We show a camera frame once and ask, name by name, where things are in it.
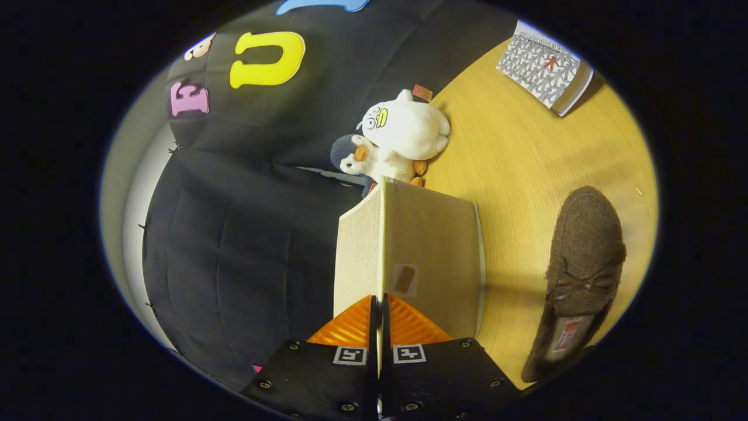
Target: gray patterned book cover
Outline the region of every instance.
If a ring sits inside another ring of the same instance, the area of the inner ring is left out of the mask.
[[[585,67],[586,71],[580,72],[582,63],[564,46],[525,22],[518,21],[514,36],[496,68],[527,89],[546,107],[564,115],[592,79],[591,69],[586,70]],[[580,77],[585,80],[572,85],[578,73],[583,73]]]

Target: plush toy beak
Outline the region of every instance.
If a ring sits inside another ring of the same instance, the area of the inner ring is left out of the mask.
[[[369,156],[369,150],[367,150],[367,147],[364,145],[359,145],[356,148],[356,153],[353,154],[353,159],[357,160],[358,162],[361,162],[365,160]]]

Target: table surface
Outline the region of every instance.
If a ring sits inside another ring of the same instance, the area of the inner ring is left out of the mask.
[[[566,196],[585,185],[602,191],[616,207],[628,250],[618,294],[592,345],[622,316],[646,275],[658,192],[644,135],[607,84],[598,83],[561,118],[496,69],[508,44],[487,52],[431,102],[452,132],[424,179],[428,189],[478,204],[487,269],[478,340],[524,389],[530,384],[520,373],[542,314],[551,239]]]

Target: white plush toy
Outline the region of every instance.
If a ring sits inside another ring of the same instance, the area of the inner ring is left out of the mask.
[[[340,171],[350,175],[366,175],[376,183],[383,176],[417,186],[423,185],[426,161],[412,161],[381,149],[361,135],[345,135],[336,140],[330,151],[330,161]]]
[[[379,146],[380,154],[394,151],[409,160],[427,160],[447,147],[450,123],[434,106],[413,101],[403,89],[397,99],[369,108],[356,129]]]

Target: book cover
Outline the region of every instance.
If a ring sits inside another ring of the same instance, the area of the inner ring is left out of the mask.
[[[517,21],[496,68],[561,116],[577,102],[593,74],[572,51],[522,21]]]
[[[333,316],[402,298],[454,338],[477,335],[485,256],[472,202],[391,178],[340,217]]]

